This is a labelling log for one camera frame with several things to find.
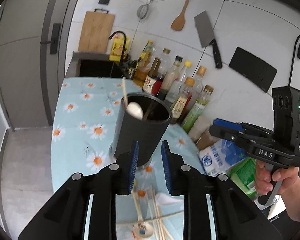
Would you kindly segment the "white ceramic spoon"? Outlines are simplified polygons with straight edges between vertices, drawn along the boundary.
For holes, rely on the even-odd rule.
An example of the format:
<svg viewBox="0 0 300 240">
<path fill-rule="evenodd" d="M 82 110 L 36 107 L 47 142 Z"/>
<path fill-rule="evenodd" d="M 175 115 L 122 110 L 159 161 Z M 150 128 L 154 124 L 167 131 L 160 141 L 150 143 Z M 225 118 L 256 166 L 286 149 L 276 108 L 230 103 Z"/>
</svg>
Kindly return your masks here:
<svg viewBox="0 0 300 240">
<path fill-rule="evenodd" d="M 159 192 L 155 195 L 155 200 L 159 205 L 173 205 L 184 202 L 184 200 L 181 198 L 173 198 L 170 195 L 162 192 Z"/>
</svg>

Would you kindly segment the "small patterned ceramic spoon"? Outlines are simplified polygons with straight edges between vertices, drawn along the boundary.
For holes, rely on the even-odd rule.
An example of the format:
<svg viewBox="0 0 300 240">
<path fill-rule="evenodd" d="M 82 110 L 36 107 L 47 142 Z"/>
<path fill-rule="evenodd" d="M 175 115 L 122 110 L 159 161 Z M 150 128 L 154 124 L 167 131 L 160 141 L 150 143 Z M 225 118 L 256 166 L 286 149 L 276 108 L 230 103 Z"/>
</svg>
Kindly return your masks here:
<svg viewBox="0 0 300 240">
<path fill-rule="evenodd" d="M 132 191 L 132 196 L 136 208 L 136 212 L 138 215 L 137 222 L 133 225 L 133 232 L 137 239 L 148 239 L 153 236 L 154 229 L 149 222 L 144 221 L 141 207 L 138 201 L 138 197 L 134 191 Z"/>
</svg>

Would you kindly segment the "cream plastic spoon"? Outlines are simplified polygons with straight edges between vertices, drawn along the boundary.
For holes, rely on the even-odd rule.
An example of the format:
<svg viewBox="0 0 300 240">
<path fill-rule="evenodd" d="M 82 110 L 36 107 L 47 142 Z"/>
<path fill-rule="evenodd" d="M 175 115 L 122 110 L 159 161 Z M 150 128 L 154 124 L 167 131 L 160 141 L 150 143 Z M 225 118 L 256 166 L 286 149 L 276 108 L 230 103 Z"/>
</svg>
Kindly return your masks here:
<svg viewBox="0 0 300 240">
<path fill-rule="evenodd" d="M 122 91 L 123 91 L 123 104 L 126 109 L 126 112 L 133 116 L 136 119 L 142 120 L 143 119 L 143 110 L 141 106 L 136 102 L 129 102 L 128 95 L 126 91 L 126 78 L 122 78 Z"/>
</svg>

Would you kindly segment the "brown spice jar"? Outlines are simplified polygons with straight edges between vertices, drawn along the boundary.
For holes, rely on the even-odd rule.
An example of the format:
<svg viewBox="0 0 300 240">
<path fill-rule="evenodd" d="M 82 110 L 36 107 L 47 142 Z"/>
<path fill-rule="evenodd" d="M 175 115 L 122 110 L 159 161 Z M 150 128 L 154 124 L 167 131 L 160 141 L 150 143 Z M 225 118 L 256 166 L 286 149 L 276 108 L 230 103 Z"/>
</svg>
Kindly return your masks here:
<svg viewBox="0 0 300 240">
<path fill-rule="evenodd" d="M 217 141 L 219 141 L 219 138 L 212 136 L 209 132 L 209 128 L 207 128 L 196 142 L 196 146 L 198 151 L 201 151 L 213 145 Z"/>
</svg>

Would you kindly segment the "green sugar bag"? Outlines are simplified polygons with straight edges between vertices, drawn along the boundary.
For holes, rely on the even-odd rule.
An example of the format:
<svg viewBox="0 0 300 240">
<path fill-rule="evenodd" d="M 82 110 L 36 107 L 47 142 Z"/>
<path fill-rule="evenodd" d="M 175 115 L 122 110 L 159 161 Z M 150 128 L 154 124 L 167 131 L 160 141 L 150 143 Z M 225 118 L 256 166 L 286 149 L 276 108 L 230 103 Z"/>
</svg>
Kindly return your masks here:
<svg viewBox="0 0 300 240">
<path fill-rule="evenodd" d="M 228 176 L 252 200 L 257 198 L 255 189 L 256 160 L 245 158 L 228 171 Z"/>
</svg>

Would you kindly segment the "blue white salt bag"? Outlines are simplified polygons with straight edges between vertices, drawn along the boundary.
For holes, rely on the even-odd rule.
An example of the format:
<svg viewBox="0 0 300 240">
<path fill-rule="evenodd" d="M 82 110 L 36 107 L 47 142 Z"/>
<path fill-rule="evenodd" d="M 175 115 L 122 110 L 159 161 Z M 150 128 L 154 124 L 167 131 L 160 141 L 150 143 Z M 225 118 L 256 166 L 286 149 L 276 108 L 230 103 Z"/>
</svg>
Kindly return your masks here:
<svg viewBox="0 0 300 240">
<path fill-rule="evenodd" d="M 198 153 L 203 170 L 208 176 L 226 173 L 230 168 L 244 160 L 245 150 L 228 140 L 219 140 Z"/>
</svg>

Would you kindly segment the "black cylindrical utensil holder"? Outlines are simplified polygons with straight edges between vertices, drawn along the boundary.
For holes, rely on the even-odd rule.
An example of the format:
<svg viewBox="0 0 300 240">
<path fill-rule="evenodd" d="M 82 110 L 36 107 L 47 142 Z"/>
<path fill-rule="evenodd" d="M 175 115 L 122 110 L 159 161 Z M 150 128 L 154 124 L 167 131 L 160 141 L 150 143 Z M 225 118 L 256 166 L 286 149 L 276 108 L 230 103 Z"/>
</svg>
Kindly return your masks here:
<svg viewBox="0 0 300 240">
<path fill-rule="evenodd" d="M 139 120 L 126 112 L 124 104 L 119 108 L 114 139 L 109 154 L 117 158 L 130 150 L 132 142 L 139 142 L 138 167 L 146 165 L 162 139 L 172 117 L 171 110 L 159 98 L 144 92 L 129 93 L 128 101 L 138 103 L 147 114 Z"/>
</svg>

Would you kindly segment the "soy sauce bottle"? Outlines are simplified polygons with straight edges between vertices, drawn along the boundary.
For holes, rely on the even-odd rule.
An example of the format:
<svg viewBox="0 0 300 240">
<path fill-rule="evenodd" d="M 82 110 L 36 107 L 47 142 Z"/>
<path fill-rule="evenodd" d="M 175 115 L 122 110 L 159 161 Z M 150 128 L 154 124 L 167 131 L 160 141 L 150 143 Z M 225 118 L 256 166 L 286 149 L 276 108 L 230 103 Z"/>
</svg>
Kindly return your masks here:
<svg viewBox="0 0 300 240">
<path fill-rule="evenodd" d="M 191 77 L 187 77 L 185 82 L 179 88 L 179 93 L 175 98 L 175 101 L 171 105 L 171 120 L 170 124 L 176 124 L 177 120 L 180 118 L 183 110 L 189 103 L 192 98 L 192 90 L 194 86 L 195 80 Z"/>
</svg>

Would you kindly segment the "red label sauce bottle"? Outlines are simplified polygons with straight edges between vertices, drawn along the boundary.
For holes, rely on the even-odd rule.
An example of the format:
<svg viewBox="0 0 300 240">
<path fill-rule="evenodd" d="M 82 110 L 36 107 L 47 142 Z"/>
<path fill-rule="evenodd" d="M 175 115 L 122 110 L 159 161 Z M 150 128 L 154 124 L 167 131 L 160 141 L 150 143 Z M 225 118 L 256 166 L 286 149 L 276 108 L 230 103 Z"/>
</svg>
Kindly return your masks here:
<svg viewBox="0 0 300 240">
<path fill-rule="evenodd" d="M 161 65 L 161 59 L 156 57 L 152 63 L 151 70 L 146 76 L 146 79 L 143 83 L 142 90 L 145 93 L 157 96 L 161 88 L 163 77 L 159 74 L 159 67 Z"/>
</svg>

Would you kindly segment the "cooking oil bottle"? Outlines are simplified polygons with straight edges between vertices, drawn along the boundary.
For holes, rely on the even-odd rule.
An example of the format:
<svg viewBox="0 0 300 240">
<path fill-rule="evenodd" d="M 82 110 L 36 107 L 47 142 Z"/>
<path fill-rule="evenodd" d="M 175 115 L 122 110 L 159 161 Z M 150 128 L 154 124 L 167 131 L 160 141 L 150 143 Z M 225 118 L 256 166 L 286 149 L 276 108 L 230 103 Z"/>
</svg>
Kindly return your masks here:
<svg viewBox="0 0 300 240">
<path fill-rule="evenodd" d="M 153 44 L 153 41 L 148 40 L 138 59 L 138 65 L 134 73 L 133 82 L 140 87 L 143 85 L 150 70 L 149 62 L 151 60 Z"/>
</svg>

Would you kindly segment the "cleaver knife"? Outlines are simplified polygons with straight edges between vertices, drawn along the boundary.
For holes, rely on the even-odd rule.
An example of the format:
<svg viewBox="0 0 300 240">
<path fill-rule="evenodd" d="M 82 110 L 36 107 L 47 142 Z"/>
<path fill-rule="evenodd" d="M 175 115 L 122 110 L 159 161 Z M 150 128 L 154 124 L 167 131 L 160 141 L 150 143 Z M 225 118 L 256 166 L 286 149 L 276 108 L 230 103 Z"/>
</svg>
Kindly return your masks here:
<svg viewBox="0 0 300 240">
<path fill-rule="evenodd" d="M 194 17 L 195 26 L 197 28 L 198 37 L 202 48 L 211 46 L 213 50 L 213 58 L 215 61 L 215 67 L 222 69 L 222 59 L 219 52 L 217 40 L 215 38 L 212 24 L 208 16 L 207 11 L 203 11 Z"/>
</svg>

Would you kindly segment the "black faucet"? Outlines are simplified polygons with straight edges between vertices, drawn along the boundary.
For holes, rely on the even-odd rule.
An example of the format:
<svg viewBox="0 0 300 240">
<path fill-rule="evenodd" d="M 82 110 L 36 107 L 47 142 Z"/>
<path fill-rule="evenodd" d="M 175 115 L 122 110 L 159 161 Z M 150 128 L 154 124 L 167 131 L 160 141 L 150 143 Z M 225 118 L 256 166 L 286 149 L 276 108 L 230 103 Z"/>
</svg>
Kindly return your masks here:
<svg viewBox="0 0 300 240">
<path fill-rule="evenodd" d="M 115 31 L 110 35 L 109 40 L 113 41 L 109 54 L 109 60 L 122 64 L 128 41 L 127 35 L 122 31 Z"/>
</svg>

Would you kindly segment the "yellow dish soap bottle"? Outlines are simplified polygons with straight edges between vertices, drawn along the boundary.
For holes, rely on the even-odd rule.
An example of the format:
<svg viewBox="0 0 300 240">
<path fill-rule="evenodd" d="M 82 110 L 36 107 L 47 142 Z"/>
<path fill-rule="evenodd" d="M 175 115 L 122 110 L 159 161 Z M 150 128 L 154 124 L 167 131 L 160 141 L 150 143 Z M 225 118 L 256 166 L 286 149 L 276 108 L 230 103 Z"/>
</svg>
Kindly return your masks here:
<svg viewBox="0 0 300 240">
<path fill-rule="evenodd" d="M 111 50 L 109 54 L 109 60 L 113 62 L 120 62 L 123 51 L 123 59 L 125 59 L 128 54 L 130 38 L 126 37 L 125 39 L 125 37 L 122 34 L 115 34 L 110 40 Z"/>
</svg>

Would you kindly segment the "wooden spatula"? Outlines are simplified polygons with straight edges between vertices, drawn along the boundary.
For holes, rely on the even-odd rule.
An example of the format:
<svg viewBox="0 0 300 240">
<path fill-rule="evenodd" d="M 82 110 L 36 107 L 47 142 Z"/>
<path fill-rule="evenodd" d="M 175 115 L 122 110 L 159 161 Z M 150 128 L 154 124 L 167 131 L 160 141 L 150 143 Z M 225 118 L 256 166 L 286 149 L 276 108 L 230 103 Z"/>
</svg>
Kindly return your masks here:
<svg viewBox="0 0 300 240">
<path fill-rule="evenodd" d="M 181 31 L 185 25 L 185 12 L 187 6 L 189 5 L 190 0 L 185 0 L 184 6 L 181 10 L 181 13 L 174 19 L 171 24 L 171 29 L 174 31 Z"/>
</svg>

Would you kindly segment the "grey door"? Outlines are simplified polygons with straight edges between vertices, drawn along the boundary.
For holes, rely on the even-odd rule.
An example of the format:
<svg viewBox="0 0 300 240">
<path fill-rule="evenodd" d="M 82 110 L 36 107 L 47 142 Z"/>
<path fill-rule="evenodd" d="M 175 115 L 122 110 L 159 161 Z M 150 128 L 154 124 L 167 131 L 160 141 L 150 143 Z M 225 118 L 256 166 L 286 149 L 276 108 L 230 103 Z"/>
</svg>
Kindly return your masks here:
<svg viewBox="0 0 300 240">
<path fill-rule="evenodd" d="M 51 126 L 65 76 L 78 0 L 4 0 L 0 8 L 0 103 L 11 129 Z M 57 54 L 49 44 L 61 24 Z"/>
</svg>

